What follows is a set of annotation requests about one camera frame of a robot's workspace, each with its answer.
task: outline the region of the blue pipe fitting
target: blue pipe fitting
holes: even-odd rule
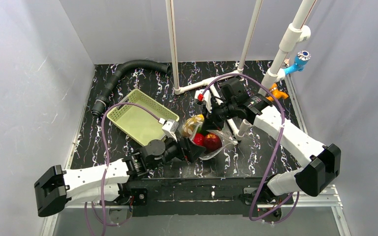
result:
[[[295,57],[295,64],[283,69],[284,73],[288,75],[296,71],[303,71],[310,58],[311,54],[308,51],[299,51]]]

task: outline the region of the green plastic basket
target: green plastic basket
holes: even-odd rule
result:
[[[177,114],[139,89],[131,91],[121,102],[132,102],[141,105],[165,120],[179,120]],[[142,146],[147,145],[153,139],[161,140],[164,137],[161,129],[162,125],[149,113],[136,106],[124,105],[119,109],[112,109],[108,113],[108,119]]]

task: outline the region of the black bracket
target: black bracket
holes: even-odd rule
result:
[[[132,201],[133,206],[145,206],[147,205],[147,189],[145,188],[132,188],[131,195],[134,197]]]
[[[311,159],[312,162],[303,171],[295,174],[295,178],[302,191],[316,197],[340,174],[341,150],[335,144],[331,144]]]
[[[61,165],[50,167],[34,184],[35,199],[39,217],[47,217],[59,213],[64,209],[67,199]]]

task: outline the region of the apple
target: apple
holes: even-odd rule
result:
[[[203,146],[206,147],[206,149],[209,152],[215,151],[222,147],[221,139],[213,133],[209,133],[205,136],[203,140]]]
[[[202,134],[195,134],[195,137],[192,141],[196,145],[203,146],[204,138],[205,137]]]

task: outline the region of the grey wall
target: grey wall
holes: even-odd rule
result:
[[[342,150],[336,181],[351,233],[378,235],[378,0],[321,1],[312,59],[294,74],[309,133]]]
[[[301,0],[265,0],[247,59],[273,59]],[[94,64],[171,61],[165,0],[61,0]],[[255,0],[174,0],[178,61],[239,60]]]
[[[39,234],[33,184],[66,163],[93,73],[59,1],[0,1],[0,236]]]

